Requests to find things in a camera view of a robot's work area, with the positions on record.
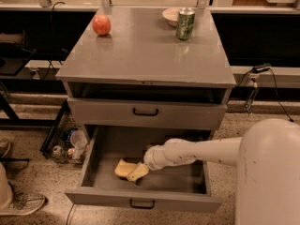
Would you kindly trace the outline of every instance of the person's foot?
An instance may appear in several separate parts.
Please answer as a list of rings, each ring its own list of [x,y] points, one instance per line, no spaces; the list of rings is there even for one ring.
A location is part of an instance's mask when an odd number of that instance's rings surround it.
[[[11,142],[7,139],[1,139],[0,140],[0,158],[5,157],[11,147]]]
[[[10,206],[0,210],[0,216],[26,216],[36,212],[46,201],[44,195],[39,193],[13,194]]]

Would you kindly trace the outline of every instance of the white bowl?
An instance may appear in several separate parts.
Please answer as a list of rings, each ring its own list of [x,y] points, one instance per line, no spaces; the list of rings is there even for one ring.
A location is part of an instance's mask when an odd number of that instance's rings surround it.
[[[179,7],[170,7],[162,12],[162,16],[168,21],[169,25],[177,25]]]

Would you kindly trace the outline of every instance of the white robotic arm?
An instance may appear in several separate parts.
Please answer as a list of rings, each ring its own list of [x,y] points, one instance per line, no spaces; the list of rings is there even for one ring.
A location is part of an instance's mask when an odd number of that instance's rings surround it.
[[[196,159],[237,166],[235,225],[300,224],[300,126],[266,119],[243,138],[171,139],[144,156],[150,170]]]

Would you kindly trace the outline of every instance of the red apple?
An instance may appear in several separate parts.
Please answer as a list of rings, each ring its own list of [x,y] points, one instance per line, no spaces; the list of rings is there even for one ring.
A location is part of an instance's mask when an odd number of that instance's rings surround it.
[[[103,14],[97,14],[93,18],[93,29],[100,36],[108,35],[111,31],[111,20]]]

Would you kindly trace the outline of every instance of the green can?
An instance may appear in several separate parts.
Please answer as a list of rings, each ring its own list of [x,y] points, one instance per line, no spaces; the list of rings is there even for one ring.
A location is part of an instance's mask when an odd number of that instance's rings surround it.
[[[189,40],[193,31],[195,10],[190,7],[181,7],[178,10],[176,37],[179,40]]]

